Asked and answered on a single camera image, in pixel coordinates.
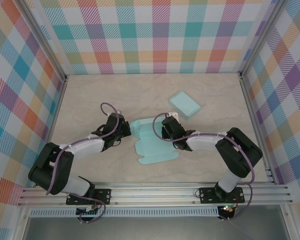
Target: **light blue cardboard sheet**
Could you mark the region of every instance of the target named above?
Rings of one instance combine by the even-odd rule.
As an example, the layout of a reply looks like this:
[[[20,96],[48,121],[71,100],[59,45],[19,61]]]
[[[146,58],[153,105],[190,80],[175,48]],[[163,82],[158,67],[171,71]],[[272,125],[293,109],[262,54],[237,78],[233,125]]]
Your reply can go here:
[[[157,118],[154,125],[157,133],[161,133],[161,122],[164,119],[165,117]],[[152,129],[153,121],[154,118],[147,118],[130,123],[132,136],[140,138],[135,143],[135,150],[137,154],[143,156],[138,159],[141,164],[160,163],[176,159],[179,156],[172,142],[162,141],[155,135]]]

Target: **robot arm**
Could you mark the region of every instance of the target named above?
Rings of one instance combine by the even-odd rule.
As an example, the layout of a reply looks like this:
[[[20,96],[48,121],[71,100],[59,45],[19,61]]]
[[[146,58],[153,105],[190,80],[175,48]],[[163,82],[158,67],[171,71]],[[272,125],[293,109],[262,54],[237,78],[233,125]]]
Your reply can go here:
[[[43,147],[28,174],[29,180],[33,181],[43,189],[48,190],[52,181],[52,173],[57,156],[62,149],[69,146],[69,148],[60,156],[54,184],[50,193],[52,195],[67,193],[94,198],[94,184],[82,177],[70,175],[72,163],[73,161],[81,160],[88,155],[103,152],[108,148],[113,147],[115,142],[120,143],[122,138],[131,135],[129,123],[125,121],[123,115],[118,114],[118,116],[118,127],[114,133],[106,137],[93,139],[96,136],[104,136],[115,128],[117,123],[117,115],[115,113],[108,115],[106,124],[98,127],[98,129],[92,132],[84,141],[80,141],[74,145],[56,145],[53,142],[47,143]]]
[[[248,157],[254,167],[262,158],[262,151],[256,146],[240,129],[231,128],[228,132],[217,135],[199,135],[200,132],[194,130],[185,131],[181,124],[173,117],[169,116],[162,121],[162,137],[164,139],[176,140],[185,136],[192,136],[180,141],[175,141],[174,145],[180,150],[186,151],[215,151],[217,150],[228,167],[228,171],[215,185],[215,195],[221,202],[226,202],[232,198],[232,191],[251,171],[247,160],[242,153],[227,139],[231,138],[237,143]]]

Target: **light blue cardboard box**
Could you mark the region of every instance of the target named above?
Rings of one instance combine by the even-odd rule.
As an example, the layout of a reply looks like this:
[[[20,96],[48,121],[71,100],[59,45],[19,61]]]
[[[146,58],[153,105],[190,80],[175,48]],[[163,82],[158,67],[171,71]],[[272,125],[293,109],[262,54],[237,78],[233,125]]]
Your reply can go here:
[[[170,105],[184,119],[188,120],[200,110],[200,105],[189,97],[184,91],[170,98]]]

